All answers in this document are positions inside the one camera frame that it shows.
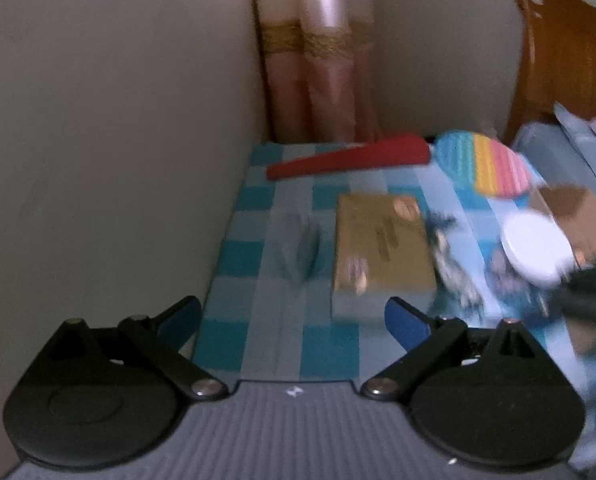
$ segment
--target wooden chair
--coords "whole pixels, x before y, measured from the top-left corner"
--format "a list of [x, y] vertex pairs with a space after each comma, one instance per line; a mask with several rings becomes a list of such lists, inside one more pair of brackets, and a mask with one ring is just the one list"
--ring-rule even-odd
[[596, 117], [596, 8], [582, 0], [516, 0], [524, 19], [522, 59], [506, 132], [554, 122], [554, 102]]

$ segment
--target metal screw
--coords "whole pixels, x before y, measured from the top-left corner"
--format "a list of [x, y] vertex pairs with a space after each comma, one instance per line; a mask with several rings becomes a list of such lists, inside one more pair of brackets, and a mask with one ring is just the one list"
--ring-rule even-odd
[[198, 379], [191, 391], [203, 400], [211, 400], [224, 393], [224, 384], [216, 379]]
[[396, 397], [400, 387], [388, 377], [373, 377], [364, 383], [364, 394], [371, 399], [391, 400]]

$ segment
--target gray ribbed surface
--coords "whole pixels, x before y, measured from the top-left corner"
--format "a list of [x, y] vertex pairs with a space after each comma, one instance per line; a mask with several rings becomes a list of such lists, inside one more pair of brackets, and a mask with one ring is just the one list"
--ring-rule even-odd
[[567, 466], [497, 475], [449, 464], [396, 404], [359, 397], [350, 383], [242, 383], [220, 402], [188, 410], [174, 434], [143, 457], [103, 471], [66, 474], [21, 464], [11, 480], [572, 480]]

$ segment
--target patterned fabric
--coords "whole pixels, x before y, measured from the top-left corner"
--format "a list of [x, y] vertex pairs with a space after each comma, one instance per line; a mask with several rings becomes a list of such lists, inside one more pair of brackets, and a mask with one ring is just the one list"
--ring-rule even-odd
[[[525, 208], [516, 200], [486, 198], [453, 181], [432, 162], [306, 176], [269, 182], [266, 166], [299, 156], [338, 149], [333, 144], [267, 144], [254, 149], [236, 201], [207, 298], [193, 361], [230, 387], [236, 381], [353, 380], [357, 385], [404, 354], [384, 324], [331, 320], [335, 207], [340, 193], [369, 191], [417, 198], [430, 209], [454, 216], [447, 234], [452, 254], [469, 273], [484, 299], [482, 326], [495, 326], [508, 313], [484, 277], [484, 262], [497, 246], [500, 223]], [[537, 181], [540, 177], [532, 175]], [[283, 275], [278, 247], [287, 212], [309, 215], [320, 228], [320, 244], [309, 279], [296, 285]], [[596, 356], [578, 359], [566, 326], [557, 322], [534, 333], [586, 400], [596, 396]], [[588, 411], [585, 443], [578, 460], [596, 460], [596, 406]]]

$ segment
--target white round lid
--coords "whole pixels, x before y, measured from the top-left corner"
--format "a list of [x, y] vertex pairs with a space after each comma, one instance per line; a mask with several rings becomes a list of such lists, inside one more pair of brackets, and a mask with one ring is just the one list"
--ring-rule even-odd
[[527, 281], [555, 286], [575, 265], [573, 249], [556, 222], [537, 211], [519, 211], [502, 226], [502, 248], [509, 262]]

